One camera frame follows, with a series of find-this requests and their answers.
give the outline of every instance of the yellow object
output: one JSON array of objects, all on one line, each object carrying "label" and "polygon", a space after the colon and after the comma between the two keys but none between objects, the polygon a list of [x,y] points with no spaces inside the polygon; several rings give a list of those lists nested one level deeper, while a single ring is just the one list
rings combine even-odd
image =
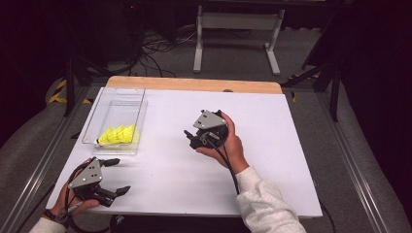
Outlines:
[{"label": "yellow object", "polygon": [[110,126],[97,140],[100,145],[130,144],[133,140],[134,124],[126,127],[123,124],[118,128]]}]

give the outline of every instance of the metal frame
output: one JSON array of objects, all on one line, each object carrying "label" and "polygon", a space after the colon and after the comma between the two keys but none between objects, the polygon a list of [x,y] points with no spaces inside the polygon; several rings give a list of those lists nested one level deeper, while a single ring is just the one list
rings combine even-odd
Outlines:
[{"label": "metal frame", "polygon": [[352,182],[354,183],[355,189],[357,190],[358,196],[361,203],[366,211],[369,221],[372,224],[374,232],[386,233],[391,232],[386,222],[384,221],[378,206],[376,205],[375,198],[372,195],[369,184],[364,177],[360,167],[358,166],[354,156],[352,155],[349,145],[346,141],[345,135],[342,132],[339,124],[334,121],[332,116],[328,112],[328,102],[326,100],[326,95],[324,93],[316,93],[319,103],[321,104],[322,110],[324,111],[325,117],[333,134],[336,137],[336,141],[339,143],[342,149],[342,158],[345,163],[346,169],[351,176]]},{"label": "metal frame", "polygon": [[9,216],[4,222],[0,232],[16,232],[19,223],[21,222],[24,214],[26,213],[31,201],[34,198],[34,195],[37,192],[37,189],[41,185],[43,178],[49,170],[49,167],[52,164],[54,157],[57,154],[57,151],[60,147],[60,143],[63,139],[64,132],[66,132],[70,123],[72,122],[76,111],[81,106],[82,101],[85,99],[88,93],[89,87],[83,86],[80,87],[77,101],[74,105],[73,111],[62,119],[56,132],[54,133],[51,142],[49,143],[48,148],[40,159],[36,169],[33,174],[27,181],[27,184],[24,187],[23,192],[19,196],[18,200],[15,203],[15,206],[10,211]]},{"label": "metal frame", "polygon": [[279,35],[285,10],[280,10],[278,15],[255,15],[203,13],[202,8],[202,6],[198,6],[197,10],[197,44],[194,54],[194,73],[200,73],[201,71],[203,54],[203,28],[230,28],[273,31],[270,43],[265,43],[264,47],[273,75],[279,76],[281,74],[273,49]]}]

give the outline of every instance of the gray carpet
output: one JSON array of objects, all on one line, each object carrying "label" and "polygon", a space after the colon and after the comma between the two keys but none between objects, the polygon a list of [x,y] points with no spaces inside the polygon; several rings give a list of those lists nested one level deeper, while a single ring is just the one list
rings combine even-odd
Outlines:
[{"label": "gray carpet", "polygon": [[[237,32],[245,35],[248,32]],[[284,82],[288,76],[302,73],[301,64],[313,47],[320,33],[316,30],[281,31],[275,47],[275,54],[281,69],[281,76],[271,74],[266,54],[261,49],[262,43],[242,46],[220,46],[225,43],[222,38],[237,39],[225,32],[210,32],[206,34],[202,72],[192,72],[195,43],[190,40],[178,45],[168,52],[156,52],[152,55],[163,70],[173,72],[177,77],[197,79],[225,79],[246,81]],[[252,32],[244,41],[262,41],[270,34]],[[144,63],[155,67],[148,60]],[[157,70],[136,66],[132,73],[137,76],[158,77]],[[162,72],[165,77],[173,77],[171,73]],[[87,97],[94,98],[99,85],[104,85],[104,79],[96,79],[96,83],[88,91]],[[327,124],[317,94],[309,88],[311,82],[300,83],[297,87],[284,89],[291,108],[296,130],[305,153],[312,177],[317,184],[320,200],[330,211],[337,232],[374,232],[354,183],[345,166],[342,149],[340,148],[331,128]],[[291,91],[295,92],[292,101]],[[65,106],[51,103],[37,116],[24,124],[15,135],[0,150],[0,222],[4,222],[14,206],[19,194],[23,191],[27,179],[34,171],[40,157],[47,149],[55,130],[62,120]],[[34,207],[41,196],[58,177],[69,156],[75,139],[70,137],[79,132],[91,108],[90,104],[82,104],[63,136],[55,159],[51,164],[42,184],[31,202],[29,210]],[[391,232],[412,232],[402,206],[394,191],[382,174],[367,142],[363,138],[355,115],[341,88],[338,105],[339,126],[347,139],[359,167],[368,181],[376,205]],[[37,221],[40,212],[45,208],[42,203],[37,212],[25,224],[22,232],[28,232]],[[77,217],[77,222],[87,230],[98,230],[108,226],[109,216],[83,214]],[[323,217],[303,219],[302,224],[308,232],[332,232],[331,224],[326,214]]]}]

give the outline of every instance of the wooden table edge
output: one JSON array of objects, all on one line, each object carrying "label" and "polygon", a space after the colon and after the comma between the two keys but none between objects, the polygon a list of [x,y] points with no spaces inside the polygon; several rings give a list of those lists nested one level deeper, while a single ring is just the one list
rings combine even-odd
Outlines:
[{"label": "wooden table edge", "polygon": [[282,88],[275,82],[203,80],[190,78],[154,78],[113,76],[108,87],[143,87],[145,89],[224,91],[243,93],[282,94]]}]

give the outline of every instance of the left hand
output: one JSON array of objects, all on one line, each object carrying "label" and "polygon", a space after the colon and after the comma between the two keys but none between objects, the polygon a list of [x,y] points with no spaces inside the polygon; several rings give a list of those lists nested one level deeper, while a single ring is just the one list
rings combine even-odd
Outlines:
[{"label": "left hand", "polygon": [[[64,184],[64,186],[61,188],[60,190],[60,194],[58,195],[57,201],[55,202],[53,208],[51,209],[51,213],[54,214],[55,216],[58,216],[58,212],[62,209],[64,209],[64,199],[66,196],[66,190],[67,190],[67,185],[68,182]],[[70,189],[69,191],[69,202],[73,199],[73,197],[75,196],[75,193],[73,192],[72,189]],[[70,206],[75,206],[76,204],[79,204],[80,202],[82,202],[81,199],[75,197],[73,199],[73,201],[70,202]],[[73,211],[71,213],[71,216],[76,216],[77,214],[79,214],[80,212],[83,212],[85,210],[88,210],[90,208],[94,208],[94,207],[98,207],[100,205],[99,201],[94,200],[94,199],[89,199],[89,200],[85,200],[84,203],[77,208],[75,211]]]}]

